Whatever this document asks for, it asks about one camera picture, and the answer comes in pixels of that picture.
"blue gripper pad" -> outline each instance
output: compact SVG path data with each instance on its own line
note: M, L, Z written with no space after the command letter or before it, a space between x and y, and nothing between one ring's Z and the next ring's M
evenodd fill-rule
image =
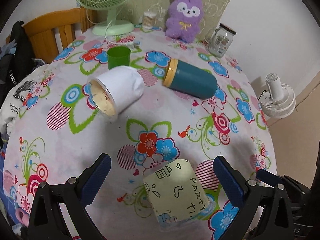
M256 178L258 180L263 181L264 183L267 183L271 187L275 187L277 184L282 184L282 179L278 177L277 175L272 174L269 171L260 169L256 172Z
M247 192L246 180L239 171L234 170L223 156L213 161L213 171L234 207L244 206L244 195Z
M80 193L82 206L85 207L92 204L110 169L110 156L101 154L95 163L80 175L79 180L82 178L85 180Z

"white clip fan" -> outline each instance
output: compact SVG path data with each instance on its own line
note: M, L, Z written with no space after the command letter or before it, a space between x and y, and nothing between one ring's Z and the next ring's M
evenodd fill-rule
M281 83L276 73L266 76L269 93L259 98L262 111L269 117L284 118L291 114L296 106L293 89Z

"fan cord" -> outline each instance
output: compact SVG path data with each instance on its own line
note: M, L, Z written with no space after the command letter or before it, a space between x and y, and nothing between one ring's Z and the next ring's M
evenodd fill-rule
M263 93L267 93L267 90L263 90L263 91L262 91L262 93L261 93L261 95L259 96L259 99L258 99L258 100L260 100L260 98L263 96Z
M88 20L90 23L96 25L97 23L94 23L94 22L90 21L89 16L88 16L88 9L87 9L87 8L86 8L86 12L87 12L87 20Z
M120 13L121 10L123 9L123 7L124 7L124 6L122 6L121 9L118 11L118 13L116 14L116 17L119 15L119 13ZM90 23L92 23L92 24L94 24L94 25L98 24L98 23L92 22L92 21L89 19L88 9L86 9L86 13L87 13L87 20L88 20ZM107 25L106 32L104 33L104 38L105 38L105 40L106 40L107 42L109 42L109 43L111 43L111 44L113 44L113 45L123 45L123 43L109 41L108 38L107 38L107 30L108 30L108 28L110 27L110 24L112 24L112 22L113 22L113 21L110 21L109 24ZM125 44L132 45L132 44L133 44L133 41L126 42Z

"floral tablecloth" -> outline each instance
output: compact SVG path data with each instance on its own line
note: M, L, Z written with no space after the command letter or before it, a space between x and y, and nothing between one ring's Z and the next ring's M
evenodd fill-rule
M30 213L41 181L64 183L108 153L111 171L86 208L108 240L218 239L238 209L213 173L213 159L223 155L246 179L255 179L258 169L276 173L271 136L246 75L235 59L209 55L203 41L186 44L159 28L145 32L137 25L112 39L135 41L130 65L143 77L143 96L114 123L97 114L86 83L108 71L106 51L114 45L91 30L78 37L34 81L19 111L6 150L5 193ZM164 87L171 57L211 72L215 95L202 101ZM183 230L161 232L159 223L174 218L154 215L142 180L150 167L176 158L190 161L211 205Z

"wooden chair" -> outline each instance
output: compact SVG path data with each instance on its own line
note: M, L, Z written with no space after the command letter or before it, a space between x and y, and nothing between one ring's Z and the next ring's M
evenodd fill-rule
M88 18L96 22L97 12L88 10ZM82 33L92 27L93 24L88 21L85 8L47 13L26 23L23 28L31 41L36 58L42 58L49 64L59 54L53 29L59 29L64 49L76 39L73 26L76 23L81 24ZM8 44L9 41L10 36L6 38L6 43Z

